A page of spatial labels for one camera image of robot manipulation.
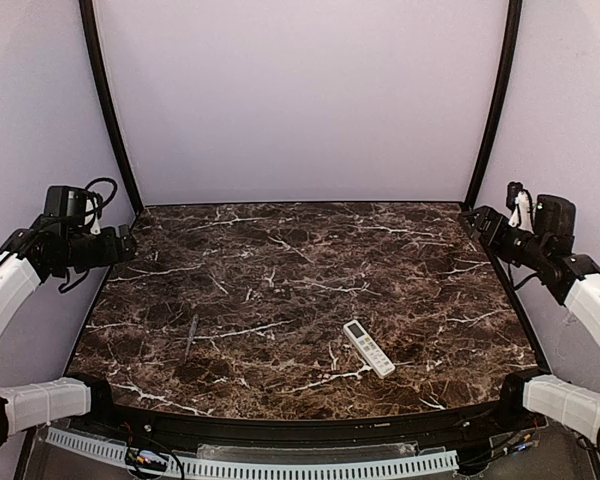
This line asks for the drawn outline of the white remote control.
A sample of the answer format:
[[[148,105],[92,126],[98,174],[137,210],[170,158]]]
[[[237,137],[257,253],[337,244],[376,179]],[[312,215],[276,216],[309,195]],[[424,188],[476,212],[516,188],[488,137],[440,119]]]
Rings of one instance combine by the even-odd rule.
[[[357,320],[346,323],[343,326],[343,331],[357,352],[379,378],[384,379],[395,371],[394,363]]]

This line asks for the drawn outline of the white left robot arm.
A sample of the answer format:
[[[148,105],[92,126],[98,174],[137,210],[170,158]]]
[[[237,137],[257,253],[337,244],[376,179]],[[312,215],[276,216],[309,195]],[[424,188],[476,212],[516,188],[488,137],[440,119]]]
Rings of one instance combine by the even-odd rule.
[[[128,225],[100,224],[112,199],[94,191],[99,182],[49,187],[43,212],[0,247],[0,339],[20,307],[49,278],[59,279],[58,290],[66,294],[92,270],[135,257],[137,242]],[[0,448],[33,427],[70,417],[107,417],[112,409],[109,383],[88,374],[0,387]]]

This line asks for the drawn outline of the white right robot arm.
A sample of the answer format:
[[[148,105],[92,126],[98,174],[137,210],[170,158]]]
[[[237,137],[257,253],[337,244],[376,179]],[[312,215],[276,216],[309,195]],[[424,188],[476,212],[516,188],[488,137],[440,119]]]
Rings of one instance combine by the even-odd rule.
[[[505,216],[489,206],[461,213],[469,237],[499,260],[531,270],[556,302],[565,307],[600,349],[600,267],[573,252],[576,207],[543,194],[532,200],[521,184],[509,186]],[[543,370],[508,375],[494,416],[510,430],[518,417],[535,413],[559,422],[588,440],[600,455],[600,393],[576,386]]]

